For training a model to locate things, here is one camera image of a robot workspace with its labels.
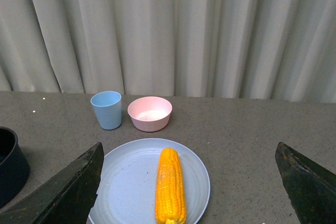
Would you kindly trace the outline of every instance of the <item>pink bowl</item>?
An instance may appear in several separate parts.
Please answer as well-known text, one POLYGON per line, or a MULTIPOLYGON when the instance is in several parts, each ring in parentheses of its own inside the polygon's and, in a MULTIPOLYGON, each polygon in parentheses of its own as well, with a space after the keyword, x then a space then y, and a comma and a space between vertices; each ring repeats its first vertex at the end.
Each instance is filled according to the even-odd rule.
POLYGON ((140 131, 154 132, 163 129, 172 113, 172 105, 161 97, 142 97, 128 106, 134 126, 140 131))

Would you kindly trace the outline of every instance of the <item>light blue cup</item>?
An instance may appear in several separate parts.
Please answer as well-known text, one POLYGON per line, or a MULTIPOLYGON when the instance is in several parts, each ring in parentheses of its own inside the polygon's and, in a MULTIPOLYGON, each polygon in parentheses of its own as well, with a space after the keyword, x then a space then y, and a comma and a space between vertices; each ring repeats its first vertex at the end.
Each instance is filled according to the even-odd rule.
POLYGON ((114 130, 121 124, 121 94, 104 91, 91 98, 91 104, 100 126, 104 130, 114 130))

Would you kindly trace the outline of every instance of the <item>dark pot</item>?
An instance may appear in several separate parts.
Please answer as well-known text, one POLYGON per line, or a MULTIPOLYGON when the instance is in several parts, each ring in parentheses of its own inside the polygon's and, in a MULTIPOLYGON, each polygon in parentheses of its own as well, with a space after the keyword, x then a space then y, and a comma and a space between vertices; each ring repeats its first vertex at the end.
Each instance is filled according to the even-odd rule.
POLYGON ((29 176, 29 164, 11 129, 0 127, 0 207, 11 201, 29 176))

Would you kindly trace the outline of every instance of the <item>corn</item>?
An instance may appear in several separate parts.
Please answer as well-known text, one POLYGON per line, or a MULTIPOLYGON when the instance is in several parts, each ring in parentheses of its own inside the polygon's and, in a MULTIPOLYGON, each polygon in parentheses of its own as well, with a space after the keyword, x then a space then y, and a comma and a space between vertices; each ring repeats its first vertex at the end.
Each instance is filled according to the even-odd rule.
POLYGON ((179 155, 165 148, 160 155, 156 179, 155 218, 157 224, 184 224, 187 209, 179 155))

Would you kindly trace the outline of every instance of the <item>plate rim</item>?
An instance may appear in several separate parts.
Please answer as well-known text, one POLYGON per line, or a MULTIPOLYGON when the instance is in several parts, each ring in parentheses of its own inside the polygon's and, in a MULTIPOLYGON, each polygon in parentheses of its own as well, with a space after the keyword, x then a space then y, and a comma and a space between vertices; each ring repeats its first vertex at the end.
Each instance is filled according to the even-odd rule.
MULTIPOLYGON (((199 157, 193 150, 191 150, 191 149, 188 148, 187 146, 185 146, 185 145, 183 145, 183 144, 181 144, 181 143, 179 143, 179 142, 173 141, 173 140, 169 140, 169 139, 165 139, 165 138, 159 138, 159 137, 147 137, 147 138, 140 138, 140 139, 132 140, 132 141, 129 141, 129 142, 126 142, 126 143, 124 143, 124 144, 122 144, 122 145, 117 146, 116 148, 112 149, 109 153, 107 153, 107 154, 104 156, 104 159, 105 159, 108 155, 110 155, 110 153, 112 153, 113 151, 115 151, 115 150, 117 150, 117 149, 119 149, 119 148, 121 148, 121 147, 123 147, 123 146, 125 146, 125 145, 132 144, 132 143, 134 143, 134 142, 144 141, 144 140, 164 140, 164 141, 168 141, 168 142, 172 142, 172 143, 174 143, 174 144, 180 145, 180 146, 182 146, 183 148, 187 148, 190 152, 192 152, 192 154, 195 155, 195 157, 196 157, 196 158, 200 161, 200 163, 202 164, 202 166, 203 166, 203 168, 204 168, 204 170, 205 170, 205 173, 206 173, 207 184, 208 184, 209 190, 208 190, 208 194, 207 194, 206 204, 205 204, 205 206, 204 206, 204 208, 203 208, 203 210, 202 210, 200 216, 196 219, 196 221, 195 221, 193 224, 198 223, 199 220, 202 218, 202 216, 203 216, 203 214, 204 214, 204 212, 205 212, 205 210, 206 210, 206 208, 207 208, 207 206, 208 206, 208 203, 209 203, 209 200, 210 200, 210 193, 211 193, 211 184, 210 184, 209 172, 207 171, 206 166, 204 165, 204 163, 203 163, 203 161, 201 160, 201 158, 200 158, 200 157, 199 157)), ((89 217, 89 219, 90 219, 90 221, 91 221, 92 224, 98 224, 98 223, 95 223, 95 222, 92 220, 92 218, 91 218, 91 210, 90 210, 90 212, 89 212, 89 216, 88 216, 88 217, 89 217)))

